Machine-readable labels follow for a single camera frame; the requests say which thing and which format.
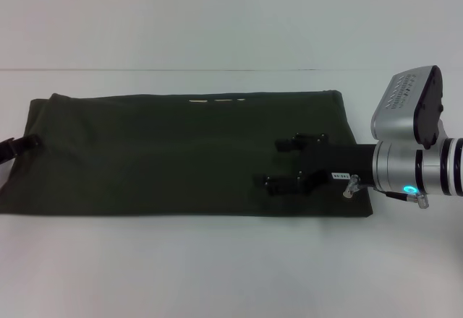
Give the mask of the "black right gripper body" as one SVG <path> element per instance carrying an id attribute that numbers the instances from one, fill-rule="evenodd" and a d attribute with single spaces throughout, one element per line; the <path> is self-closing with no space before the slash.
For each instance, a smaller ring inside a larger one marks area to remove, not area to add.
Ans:
<path id="1" fill-rule="evenodd" d="M 305 191 L 325 184 L 349 181 L 358 176 L 360 184 L 373 186 L 375 145 L 333 145 L 317 142 L 301 152 L 301 182 Z"/>

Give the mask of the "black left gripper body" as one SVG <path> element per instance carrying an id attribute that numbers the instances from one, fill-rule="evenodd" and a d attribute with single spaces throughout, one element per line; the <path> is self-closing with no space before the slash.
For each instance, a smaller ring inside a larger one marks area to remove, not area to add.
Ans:
<path id="1" fill-rule="evenodd" d="M 0 164 L 4 164 L 12 159 L 15 159 L 15 149 L 13 139 L 7 139 L 0 143 Z"/>

